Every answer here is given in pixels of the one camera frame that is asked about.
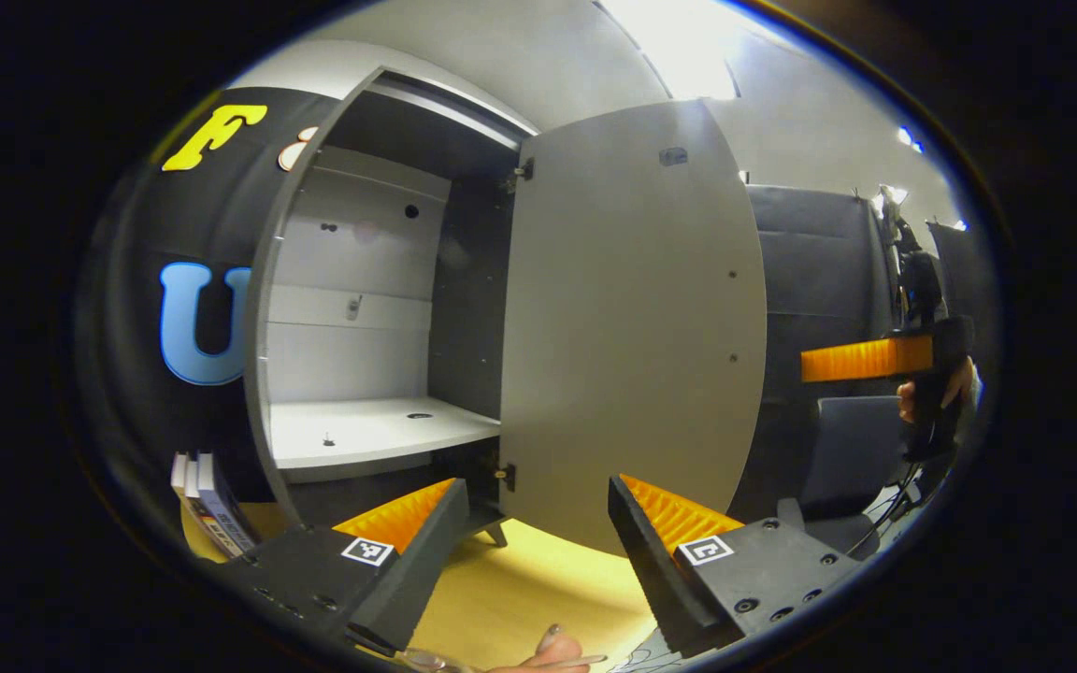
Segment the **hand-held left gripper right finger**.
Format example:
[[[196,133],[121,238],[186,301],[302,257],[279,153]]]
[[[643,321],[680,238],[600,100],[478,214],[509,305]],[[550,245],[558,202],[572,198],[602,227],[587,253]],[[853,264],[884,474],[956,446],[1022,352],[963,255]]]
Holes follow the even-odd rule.
[[[609,513],[668,648],[685,659],[772,651],[862,569],[802,523],[739,523],[625,474],[610,478]]]

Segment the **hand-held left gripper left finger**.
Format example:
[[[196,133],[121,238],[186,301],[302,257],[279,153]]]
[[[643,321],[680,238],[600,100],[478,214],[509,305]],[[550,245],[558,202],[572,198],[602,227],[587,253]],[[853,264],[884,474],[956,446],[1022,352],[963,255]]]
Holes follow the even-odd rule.
[[[467,515],[465,479],[445,479],[341,524],[286,529],[212,571],[247,608],[321,651],[397,655]]]

